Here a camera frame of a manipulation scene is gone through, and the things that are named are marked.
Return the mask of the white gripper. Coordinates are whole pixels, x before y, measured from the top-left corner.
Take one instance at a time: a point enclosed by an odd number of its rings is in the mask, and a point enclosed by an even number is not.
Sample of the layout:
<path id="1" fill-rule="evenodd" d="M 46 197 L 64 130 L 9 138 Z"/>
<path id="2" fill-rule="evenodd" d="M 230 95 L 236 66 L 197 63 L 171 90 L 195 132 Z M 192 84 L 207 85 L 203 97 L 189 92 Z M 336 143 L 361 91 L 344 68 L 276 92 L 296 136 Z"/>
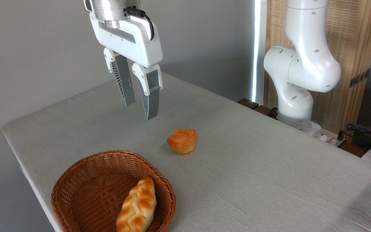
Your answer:
<path id="1" fill-rule="evenodd" d="M 126 105 L 136 102 L 128 59 L 136 62 L 132 71 L 138 79 L 146 120 L 156 117 L 159 109 L 159 91 L 163 89 L 158 63 L 163 59 L 159 34 L 154 25 L 154 38 L 148 20 L 130 17 L 119 21 L 119 28 L 108 28 L 94 13 L 90 20 L 98 42 L 103 45 L 108 71 L 114 75 Z"/>

